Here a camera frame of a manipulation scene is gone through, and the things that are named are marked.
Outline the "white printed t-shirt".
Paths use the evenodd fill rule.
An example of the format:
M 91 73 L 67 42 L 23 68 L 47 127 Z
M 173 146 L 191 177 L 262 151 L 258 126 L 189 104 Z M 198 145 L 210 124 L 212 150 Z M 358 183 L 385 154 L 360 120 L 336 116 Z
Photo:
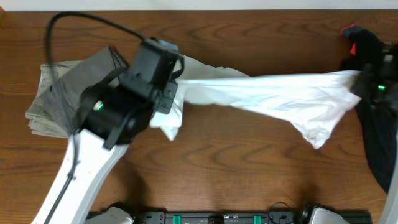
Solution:
M 319 149 L 361 100 L 350 91 L 359 75 L 356 70 L 250 77 L 232 68 L 184 59 L 170 113 L 157 112 L 150 121 L 171 141 L 182 126 L 184 104 L 191 103 L 231 106 L 288 121 Z

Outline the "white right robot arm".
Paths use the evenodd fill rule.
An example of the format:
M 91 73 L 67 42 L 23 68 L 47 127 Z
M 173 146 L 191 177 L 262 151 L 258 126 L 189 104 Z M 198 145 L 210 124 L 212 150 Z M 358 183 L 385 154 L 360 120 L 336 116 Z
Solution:
M 366 63 L 351 92 L 357 105 L 368 160 L 387 199 L 379 223 L 397 223 L 397 47 L 385 45 Z

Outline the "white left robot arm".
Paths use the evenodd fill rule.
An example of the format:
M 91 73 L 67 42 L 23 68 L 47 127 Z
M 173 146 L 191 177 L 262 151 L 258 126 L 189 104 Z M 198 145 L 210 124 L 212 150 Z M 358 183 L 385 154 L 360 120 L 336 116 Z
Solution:
M 177 93 L 164 86 L 101 81 L 86 88 L 60 170 L 34 223 L 84 223 L 106 177 L 153 114 L 168 114 Z

